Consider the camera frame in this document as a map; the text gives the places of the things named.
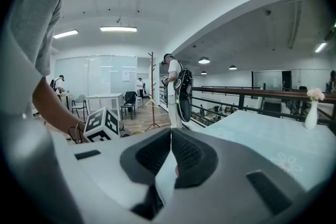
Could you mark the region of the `long ceiling light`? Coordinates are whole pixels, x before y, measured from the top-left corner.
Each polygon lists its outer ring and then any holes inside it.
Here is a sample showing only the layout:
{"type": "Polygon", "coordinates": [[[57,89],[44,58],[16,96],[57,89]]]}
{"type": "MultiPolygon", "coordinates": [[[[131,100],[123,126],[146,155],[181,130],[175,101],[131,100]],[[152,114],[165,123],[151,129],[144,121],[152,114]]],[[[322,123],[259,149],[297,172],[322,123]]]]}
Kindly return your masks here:
{"type": "Polygon", "coordinates": [[[53,36],[53,38],[54,39],[60,39],[60,38],[73,36],[73,35],[77,35],[77,34],[78,34],[77,30],[72,30],[72,31],[67,31],[67,32],[64,32],[64,33],[56,34],[56,35],[53,36]]]}
{"type": "Polygon", "coordinates": [[[127,33],[136,33],[137,28],[136,27],[122,27],[122,26],[106,26],[106,27],[100,27],[100,30],[102,32],[127,32],[127,33]]]}

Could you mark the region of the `person's left forearm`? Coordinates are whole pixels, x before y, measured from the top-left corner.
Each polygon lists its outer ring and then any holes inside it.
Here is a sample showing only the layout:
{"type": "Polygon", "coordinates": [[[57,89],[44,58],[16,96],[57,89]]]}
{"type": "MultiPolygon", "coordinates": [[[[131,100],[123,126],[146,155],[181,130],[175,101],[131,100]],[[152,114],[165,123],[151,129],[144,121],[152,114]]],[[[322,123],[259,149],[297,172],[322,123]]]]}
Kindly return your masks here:
{"type": "Polygon", "coordinates": [[[72,138],[78,138],[86,143],[83,136],[85,122],[74,116],[59,100],[55,92],[42,77],[33,93],[33,105],[41,116],[54,128],[67,133],[72,138]]]}

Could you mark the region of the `black railing wooden handrail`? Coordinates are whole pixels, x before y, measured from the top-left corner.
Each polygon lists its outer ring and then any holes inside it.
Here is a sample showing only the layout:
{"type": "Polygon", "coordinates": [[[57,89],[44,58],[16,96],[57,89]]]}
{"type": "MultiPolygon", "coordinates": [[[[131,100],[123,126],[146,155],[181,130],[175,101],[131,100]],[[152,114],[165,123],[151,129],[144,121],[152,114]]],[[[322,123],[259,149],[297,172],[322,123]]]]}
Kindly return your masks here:
{"type": "MultiPolygon", "coordinates": [[[[294,119],[298,122],[303,122],[308,117],[308,109],[312,108],[312,101],[305,90],[295,91],[270,91],[270,90],[257,90],[250,88],[226,88],[226,87],[192,87],[191,92],[188,94],[191,99],[212,102],[219,105],[225,105],[230,108],[236,108],[238,110],[253,111],[263,115],[269,115],[274,117],[285,117],[294,119]],[[224,96],[238,97],[238,103],[229,104],[227,102],[211,101],[204,98],[198,98],[194,96],[195,92],[210,93],[224,96]],[[251,105],[245,104],[245,97],[256,98],[261,97],[261,105],[258,108],[253,108],[251,105]],[[290,110],[289,113],[282,113],[275,111],[274,109],[265,109],[266,99],[277,99],[284,101],[286,107],[290,110]]],[[[336,94],[326,94],[325,99],[320,102],[321,104],[332,105],[332,114],[329,115],[317,109],[317,113],[321,114],[323,118],[318,118],[317,123],[326,125],[336,135],[336,94]]]]}

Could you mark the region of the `small wooden table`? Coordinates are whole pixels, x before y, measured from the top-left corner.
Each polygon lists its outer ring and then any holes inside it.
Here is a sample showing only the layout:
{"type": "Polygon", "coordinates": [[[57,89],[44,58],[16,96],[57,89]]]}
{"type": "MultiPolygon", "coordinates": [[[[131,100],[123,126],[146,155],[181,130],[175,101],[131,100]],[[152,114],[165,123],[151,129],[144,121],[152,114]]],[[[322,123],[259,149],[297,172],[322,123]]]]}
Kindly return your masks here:
{"type": "Polygon", "coordinates": [[[70,103],[71,103],[71,98],[72,98],[72,94],[69,93],[62,93],[62,94],[57,94],[58,98],[60,99],[60,101],[62,101],[63,99],[66,100],[66,107],[68,110],[70,110],[70,103]]]}

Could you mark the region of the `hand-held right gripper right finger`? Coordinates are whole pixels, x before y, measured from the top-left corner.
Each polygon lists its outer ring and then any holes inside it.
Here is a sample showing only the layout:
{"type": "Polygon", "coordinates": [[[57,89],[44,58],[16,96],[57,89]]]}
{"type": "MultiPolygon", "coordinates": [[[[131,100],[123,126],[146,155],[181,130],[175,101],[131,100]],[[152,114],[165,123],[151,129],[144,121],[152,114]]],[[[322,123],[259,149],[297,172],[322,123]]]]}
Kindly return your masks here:
{"type": "Polygon", "coordinates": [[[253,149],[203,133],[172,130],[179,176],[159,219],[271,219],[303,187],[253,149]]]}

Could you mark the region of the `black chair with jacket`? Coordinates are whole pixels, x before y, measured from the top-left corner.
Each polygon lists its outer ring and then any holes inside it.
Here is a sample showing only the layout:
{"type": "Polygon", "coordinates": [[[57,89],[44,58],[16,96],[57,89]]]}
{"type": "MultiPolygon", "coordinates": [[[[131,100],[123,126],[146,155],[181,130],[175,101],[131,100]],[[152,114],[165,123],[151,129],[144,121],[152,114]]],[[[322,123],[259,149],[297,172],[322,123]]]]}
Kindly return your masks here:
{"type": "Polygon", "coordinates": [[[133,116],[136,116],[135,106],[137,103],[137,93],[134,91],[128,91],[124,95],[124,104],[121,105],[121,118],[123,119],[123,112],[127,115],[127,111],[131,115],[131,119],[133,116]]]}

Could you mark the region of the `light blue flowered tablecloth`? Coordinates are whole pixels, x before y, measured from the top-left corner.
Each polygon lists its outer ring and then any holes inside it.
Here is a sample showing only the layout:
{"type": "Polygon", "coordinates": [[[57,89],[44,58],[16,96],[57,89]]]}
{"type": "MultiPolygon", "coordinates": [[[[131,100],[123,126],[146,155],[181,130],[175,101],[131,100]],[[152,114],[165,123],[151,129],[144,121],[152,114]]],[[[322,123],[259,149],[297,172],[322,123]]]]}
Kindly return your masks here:
{"type": "Polygon", "coordinates": [[[208,127],[185,124],[183,130],[251,148],[304,191],[330,180],[336,168],[336,136],[321,125],[307,130],[299,122],[240,111],[208,127]]]}

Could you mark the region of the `small white table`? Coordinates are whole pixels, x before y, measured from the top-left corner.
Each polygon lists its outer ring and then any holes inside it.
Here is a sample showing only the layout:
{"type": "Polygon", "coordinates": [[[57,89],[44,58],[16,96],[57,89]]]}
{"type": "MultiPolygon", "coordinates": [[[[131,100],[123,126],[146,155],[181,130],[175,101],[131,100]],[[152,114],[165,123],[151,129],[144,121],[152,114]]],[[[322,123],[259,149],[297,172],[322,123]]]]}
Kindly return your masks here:
{"type": "Polygon", "coordinates": [[[91,113],[90,101],[98,100],[99,105],[102,108],[101,101],[102,100],[110,100],[111,101],[111,110],[117,112],[117,116],[119,121],[121,121],[121,99],[123,97],[123,93],[107,93],[107,94],[95,94],[86,97],[86,104],[88,108],[88,112],[91,113]]]}

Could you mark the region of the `white vase with pink flowers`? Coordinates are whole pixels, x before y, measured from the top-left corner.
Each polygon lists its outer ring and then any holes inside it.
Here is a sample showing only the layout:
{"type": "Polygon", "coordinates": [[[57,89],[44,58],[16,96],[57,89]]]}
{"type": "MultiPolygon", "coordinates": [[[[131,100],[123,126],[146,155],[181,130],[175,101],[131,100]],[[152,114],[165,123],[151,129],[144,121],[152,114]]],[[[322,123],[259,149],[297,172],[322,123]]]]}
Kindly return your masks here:
{"type": "Polygon", "coordinates": [[[319,88],[310,89],[307,91],[307,96],[310,99],[310,110],[307,114],[305,120],[305,128],[308,130],[313,129],[318,120],[317,108],[319,101],[323,101],[325,99],[324,93],[319,88]]]}

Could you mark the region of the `person's grey hoodie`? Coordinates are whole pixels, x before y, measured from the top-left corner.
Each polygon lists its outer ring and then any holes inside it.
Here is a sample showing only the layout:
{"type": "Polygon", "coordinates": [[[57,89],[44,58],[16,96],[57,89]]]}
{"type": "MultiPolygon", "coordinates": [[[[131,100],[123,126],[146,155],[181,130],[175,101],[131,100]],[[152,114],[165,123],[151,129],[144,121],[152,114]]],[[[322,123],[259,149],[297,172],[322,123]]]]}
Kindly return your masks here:
{"type": "Polygon", "coordinates": [[[35,69],[50,74],[51,42],[62,0],[13,0],[0,31],[0,56],[18,49],[35,69]]]}

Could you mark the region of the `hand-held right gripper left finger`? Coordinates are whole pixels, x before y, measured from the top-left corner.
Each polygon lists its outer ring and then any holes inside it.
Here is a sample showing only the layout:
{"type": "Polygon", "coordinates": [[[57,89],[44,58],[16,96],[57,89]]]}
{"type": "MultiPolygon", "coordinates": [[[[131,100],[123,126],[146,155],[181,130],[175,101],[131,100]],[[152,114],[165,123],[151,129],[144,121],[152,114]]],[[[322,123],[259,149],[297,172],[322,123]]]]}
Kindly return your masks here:
{"type": "Polygon", "coordinates": [[[119,207],[152,220],[163,208],[156,176],[171,151],[170,128],[103,142],[72,144],[52,133],[56,154],[72,182],[98,187],[119,207]]]}

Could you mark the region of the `wooden coat rack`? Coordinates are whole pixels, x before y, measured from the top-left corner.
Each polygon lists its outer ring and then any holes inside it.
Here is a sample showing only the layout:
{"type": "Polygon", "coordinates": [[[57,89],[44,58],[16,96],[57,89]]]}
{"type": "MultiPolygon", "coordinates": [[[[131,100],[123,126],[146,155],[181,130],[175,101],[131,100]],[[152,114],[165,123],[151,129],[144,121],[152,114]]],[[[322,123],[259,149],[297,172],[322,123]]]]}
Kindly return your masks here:
{"type": "Polygon", "coordinates": [[[151,108],[151,115],[152,115],[152,122],[151,124],[146,128],[145,132],[149,131],[150,129],[156,129],[160,126],[155,121],[155,109],[160,108],[160,106],[156,103],[155,98],[155,86],[156,86],[156,78],[155,78],[155,67],[156,64],[154,63],[154,52],[152,51],[149,53],[151,65],[150,65],[150,100],[145,104],[145,106],[148,106],[151,108]]]}

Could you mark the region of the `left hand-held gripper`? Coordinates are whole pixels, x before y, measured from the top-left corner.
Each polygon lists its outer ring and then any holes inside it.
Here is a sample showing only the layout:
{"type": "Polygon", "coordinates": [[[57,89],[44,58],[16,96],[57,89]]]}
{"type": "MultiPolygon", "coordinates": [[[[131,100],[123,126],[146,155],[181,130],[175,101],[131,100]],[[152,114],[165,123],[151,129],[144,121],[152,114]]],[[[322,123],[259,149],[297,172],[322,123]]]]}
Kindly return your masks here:
{"type": "Polygon", "coordinates": [[[118,116],[105,106],[89,115],[83,136],[90,143],[119,138],[119,123],[118,116]]]}

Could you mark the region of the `grey chair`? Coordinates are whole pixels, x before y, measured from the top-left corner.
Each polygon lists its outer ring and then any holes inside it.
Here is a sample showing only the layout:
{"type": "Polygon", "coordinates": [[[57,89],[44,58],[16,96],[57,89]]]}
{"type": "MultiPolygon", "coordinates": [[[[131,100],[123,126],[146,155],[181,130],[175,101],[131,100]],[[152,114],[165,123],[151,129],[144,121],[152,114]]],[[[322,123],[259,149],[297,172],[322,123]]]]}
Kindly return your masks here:
{"type": "Polygon", "coordinates": [[[81,94],[75,100],[71,101],[71,111],[72,111],[72,113],[74,113],[74,111],[76,111],[77,116],[80,117],[79,110],[82,110],[83,120],[85,120],[86,116],[89,115],[89,112],[88,112],[88,108],[87,108],[86,97],[85,97],[84,94],[81,94]]]}

